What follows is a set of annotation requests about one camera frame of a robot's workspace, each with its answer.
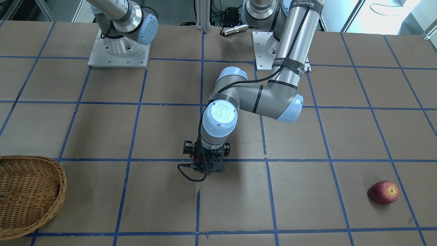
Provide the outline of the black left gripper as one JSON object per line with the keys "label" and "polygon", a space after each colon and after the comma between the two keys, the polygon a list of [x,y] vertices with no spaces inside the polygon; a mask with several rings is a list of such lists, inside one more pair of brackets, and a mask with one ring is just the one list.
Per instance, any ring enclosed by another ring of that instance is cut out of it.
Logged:
{"label": "black left gripper", "polygon": [[192,168],[200,173],[221,173],[225,171],[225,164],[223,164],[224,157],[230,153],[230,143],[224,143],[218,149],[198,149],[197,143],[185,140],[183,154],[188,154],[190,157],[193,155],[198,156],[200,161],[199,168],[192,168],[192,163],[183,164],[183,167]]}

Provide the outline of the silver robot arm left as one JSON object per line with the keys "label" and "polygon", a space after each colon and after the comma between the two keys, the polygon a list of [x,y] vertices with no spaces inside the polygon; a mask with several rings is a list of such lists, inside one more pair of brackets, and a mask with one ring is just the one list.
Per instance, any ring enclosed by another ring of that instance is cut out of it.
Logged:
{"label": "silver robot arm left", "polygon": [[249,80],[238,67],[224,68],[214,84],[203,110],[198,138],[186,140],[183,154],[191,164],[178,164],[207,176],[225,170],[224,157],[230,153],[226,139],[234,131],[239,110],[292,123],[301,113],[303,97],[297,93],[305,61],[322,15],[323,0],[245,0],[245,24],[272,32],[267,42],[271,74]]}

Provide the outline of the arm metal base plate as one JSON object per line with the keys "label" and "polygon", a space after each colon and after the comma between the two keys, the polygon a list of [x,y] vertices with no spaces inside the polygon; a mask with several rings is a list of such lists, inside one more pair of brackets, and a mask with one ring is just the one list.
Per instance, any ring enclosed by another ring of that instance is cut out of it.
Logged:
{"label": "arm metal base plate", "polygon": [[[304,72],[311,71],[308,61],[309,47],[314,34],[305,31],[299,35],[296,41],[295,51],[292,51],[291,58],[304,64]],[[253,50],[256,58],[256,68],[261,72],[271,72],[272,62],[278,51],[279,42],[273,36],[273,32],[252,32]]]}
{"label": "arm metal base plate", "polygon": [[103,39],[99,30],[88,65],[99,68],[147,68],[150,46],[138,44],[126,37]]}

